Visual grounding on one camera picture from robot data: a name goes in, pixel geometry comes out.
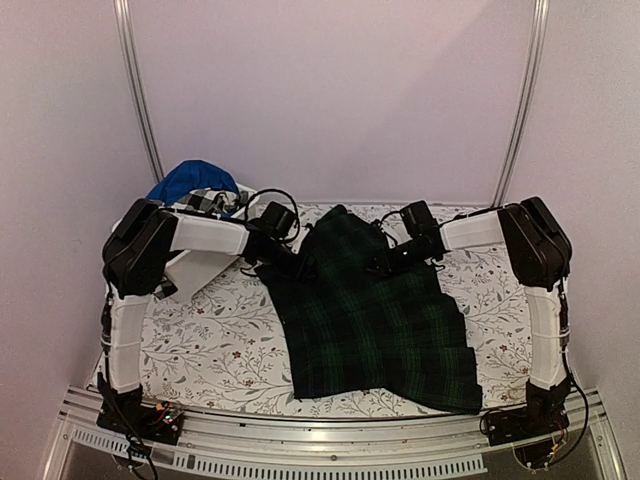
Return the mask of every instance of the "floral tablecloth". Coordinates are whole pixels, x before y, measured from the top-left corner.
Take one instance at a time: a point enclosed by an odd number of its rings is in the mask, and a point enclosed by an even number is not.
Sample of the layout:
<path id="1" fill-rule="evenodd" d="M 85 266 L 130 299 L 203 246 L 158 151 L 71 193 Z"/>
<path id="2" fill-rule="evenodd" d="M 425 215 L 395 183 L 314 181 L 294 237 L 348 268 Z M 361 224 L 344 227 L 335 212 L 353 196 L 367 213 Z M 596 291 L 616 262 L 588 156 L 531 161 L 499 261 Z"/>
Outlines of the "floral tablecloth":
<path id="1" fill-rule="evenodd" d="M 302 224 L 315 222 L 330 208 L 302 206 Z M 349 208 L 367 221 L 394 209 L 388 205 Z M 467 210 L 432 207 L 440 221 Z M 397 216 L 385 224 L 398 237 L 406 236 Z M 441 264 L 445 266 L 438 273 L 442 288 L 456 299 L 466 317 L 467 341 L 476 352 L 484 406 L 524 401 L 531 362 L 528 311 L 506 248 L 453 252 Z M 237 261 L 194 295 L 189 304 L 154 297 L 147 309 L 140 356 L 147 397 L 189 406 L 287 416 L 438 413 L 384 389 L 316 400 L 294 399 L 289 356 L 278 316 L 267 288 L 259 279 L 241 272 L 245 267 L 241 260 Z"/>

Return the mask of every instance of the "garment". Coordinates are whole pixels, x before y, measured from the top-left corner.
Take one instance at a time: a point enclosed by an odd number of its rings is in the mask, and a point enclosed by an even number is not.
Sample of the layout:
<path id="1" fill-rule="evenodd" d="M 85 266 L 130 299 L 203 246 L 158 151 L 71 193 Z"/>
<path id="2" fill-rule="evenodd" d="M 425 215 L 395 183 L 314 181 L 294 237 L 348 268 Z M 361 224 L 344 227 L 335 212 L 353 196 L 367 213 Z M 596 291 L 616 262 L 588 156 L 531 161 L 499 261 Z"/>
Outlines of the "garment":
<path id="1" fill-rule="evenodd" d="M 390 278 L 366 272 L 385 245 L 377 227 L 338 205 L 300 247 L 316 261 L 314 282 L 256 269 L 284 328 L 294 395 L 384 387 L 438 410 L 477 413 L 482 389 L 464 316 L 425 263 Z"/>
<path id="2" fill-rule="evenodd" d="M 217 214 L 229 217 L 246 205 L 249 199 L 247 192 L 236 195 L 232 192 L 198 188 L 173 204 L 173 208 L 207 215 Z"/>
<path id="3" fill-rule="evenodd" d="M 233 177 L 220 167 L 203 160 L 186 160 L 153 187 L 147 195 L 147 200 L 160 200 L 170 206 L 191 190 L 207 187 L 240 194 Z"/>

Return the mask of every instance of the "green plaid skirt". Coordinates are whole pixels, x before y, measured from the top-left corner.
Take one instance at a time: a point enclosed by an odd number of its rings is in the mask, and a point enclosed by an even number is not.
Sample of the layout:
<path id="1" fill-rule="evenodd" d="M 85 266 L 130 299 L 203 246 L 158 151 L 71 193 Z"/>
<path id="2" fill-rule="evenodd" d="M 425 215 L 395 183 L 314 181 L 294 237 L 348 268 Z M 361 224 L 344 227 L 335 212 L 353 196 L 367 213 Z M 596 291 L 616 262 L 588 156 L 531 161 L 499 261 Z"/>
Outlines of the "green plaid skirt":
<path id="1" fill-rule="evenodd" d="M 334 207 L 301 245 L 317 264 L 302 283 L 256 269 L 284 328 L 296 398 L 386 388 L 427 407 L 477 413 L 482 389 L 464 316 L 420 263 L 390 278 L 365 271 L 380 230 Z"/>

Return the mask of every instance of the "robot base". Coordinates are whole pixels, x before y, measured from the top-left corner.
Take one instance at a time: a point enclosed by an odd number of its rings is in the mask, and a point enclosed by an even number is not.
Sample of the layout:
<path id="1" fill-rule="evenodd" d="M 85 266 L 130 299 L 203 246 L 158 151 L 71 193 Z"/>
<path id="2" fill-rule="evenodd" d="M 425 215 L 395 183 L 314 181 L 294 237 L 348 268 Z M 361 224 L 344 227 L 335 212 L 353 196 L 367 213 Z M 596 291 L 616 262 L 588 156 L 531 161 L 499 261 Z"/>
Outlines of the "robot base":
<path id="1" fill-rule="evenodd" d="M 551 390 L 527 382 L 527 406 L 487 413 L 484 417 L 489 444 L 502 445 L 557 432 L 569 427 L 564 399 L 571 391 L 566 378 Z"/>
<path id="2" fill-rule="evenodd" d="M 523 407 L 489 413 L 485 425 L 489 445 L 494 446 L 547 435 L 560 430 L 560 427 L 566 429 L 569 427 L 569 419 L 566 412 L 558 411 L 544 421 L 534 423 L 527 418 L 527 408 Z"/>
<path id="3" fill-rule="evenodd" d="M 163 420 L 164 413 L 154 407 L 144 407 L 142 403 L 142 387 L 133 392 L 115 394 L 112 397 L 118 406 L 116 411 L 111 402 L 104 401 L 96 425 L 105 430 L 131 434 L 131 428 L 125 424 L 123 416 L 143 440 L 150 440 L 168 445 L 177 445 L 182 432 L 183 415 L 172 418 L 170 423 Z"/>

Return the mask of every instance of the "aluminum frame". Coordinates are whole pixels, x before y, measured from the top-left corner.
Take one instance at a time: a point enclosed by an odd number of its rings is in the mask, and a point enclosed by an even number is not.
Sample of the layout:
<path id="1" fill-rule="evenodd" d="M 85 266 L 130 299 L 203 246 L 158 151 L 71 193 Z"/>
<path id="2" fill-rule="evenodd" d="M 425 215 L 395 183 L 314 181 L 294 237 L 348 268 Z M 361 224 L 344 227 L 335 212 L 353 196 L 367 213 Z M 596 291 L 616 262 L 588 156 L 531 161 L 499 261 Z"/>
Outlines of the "aluminum frame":
<path id="1" fill-rule="evenodd" d="M 587 398 L 589 428 L 598 444 L 604 478 L 624 480 L 626 476 L 600 396 L 592 389 L 587 391 Z M 99 394 L 69 389 L 58 416 L 56 442 L 43 476 L 45 480 L 60 478 L 69 445 L 74 441 L 125 456 L 124 436 L 95 425 L 101 405 Z M 576 432 L 582 428 L 582 398 L 572 393 L 565 407 L 571 421 L 569 430 Z M 484 469 L 484 453 L 530 441 L 490 447 L 478 430 L 478 417 L 474 416 L 314 419 L 187 408 L 177 446 L 149 444 L 154 447 L 153 459 L 158 466 L 216 478 L 242 478 L 241 471 L 257 469 L 268 472 L 273 480 L 304 480 L 300 472 L 308 474 L 307 480 L 320 480 L 319 472 L 326 474 L 326 480 L 329 472 L 333 472 L 333 480 L 373 480 L 373 472 L 381 480 L 380 472 L 396 472 L 390 473 L 389 478 L 396 475 L 400 480 L 403 472 L 407 472 L 406 478 L 412 475 L 420 478 L 416 476 L 420 469 L 433 471 L 439 466 L 443 467 L 442 474 L 438 471 L 437 475 L 422 478 L 463 476 L 467 472 L 455 470 L 460 465 L 471 465 L 477 473 Z M 227 473 L 221 475 L 223 467 Z"/>
<path id="2" fill-rule="evenodd" d="M 511 130 L 511 138 L 509 139 L 509 147 L 500 172 L 500 179 L 496 187 L 492 207 L 499 207 L 504 204 L 507 196 L 507 190 L 513 176 L 516 166 L 520 144 L 529 116 L 529 109 L 533 99 L 536 80 L 538 78 L 538 70 L 540 68 L 540 59 L 542 58 L 542 49 L 544 46 L 544 37 L 547 30 L 547 17 L 549 14 L 549 0 L 536 0 L 533 13 L 533 26 L 531 29 L 531 40 L 529 42 L 529 54 L 527 56 L 527 64 L 525 70 L 522 91 L 520 92 L 520 101 L 518 103 L 518 113 Z"/>
<path id="3" fill-rule="evenodd" d="M 149 165 L 156 182 L 164 179 L 164 168 L 158 153 L 158 147 L 155 141 L 153 128 L 151 126 L 151 117 L 147 107 L 147 101 L 144 94 L 144 87 L 140 74 L 140 66 L 135 48 L 133 24 L 129 13 L 128 0 L 114 0 L 116 11 L 116 20 L 118 24 L 118 32 L 120 34 L 120 44 L 122 47 L 122 55 L 124 58 L 125 68 L 129 79 L 129 85 L 133 97 L 140 132 L 147 151 Z M 535 0 L 533 24 L 531 29 L 531 40 L 529 42 L 529 52 L 526 60 L 525 77 L 522 84 L 520 99 L 516 118 L 511 130 L 511 137 L 507 153 L 502 165 L 498 184 L 491 202 L 492 207 L 504 204 L 507 190 L 513 171 L 516 165 L 516 159 L 520 150 L 522 136 L 526 126 L 527 117 L 531 100 L 533 99 L 534 87 L 538 76 L 540 59 L 542 57 L 542 49 L 547 26 L 547 16 L 549 11 L 549 0 Z"/>
<path id="4" fill-rule="evenodd" d="M 116 23 L 118 25 L 118 34 L 120 35 L 120 47 L 122 48 L 122 56 L 129 80 L 129 88 L 138 117 L 140 133 L 147 152 L 151 173 L 156 183 L 162 181 L 165 177 L 164 168 L 158 154 L 158 146 L 156 145 L 153 128 L 151 126 L 151 116 L 147 107 L 147 100 L 144 95 L 142 86 L 142 78 L 140 75 L 140 66 L 138 64 L 138 55 L 136 53 L 136 45 L 133 39 L 133 25 L 131 23 L 131 15 L 129 13 L 128 0 L 114 0 L 113 2 Z"/>

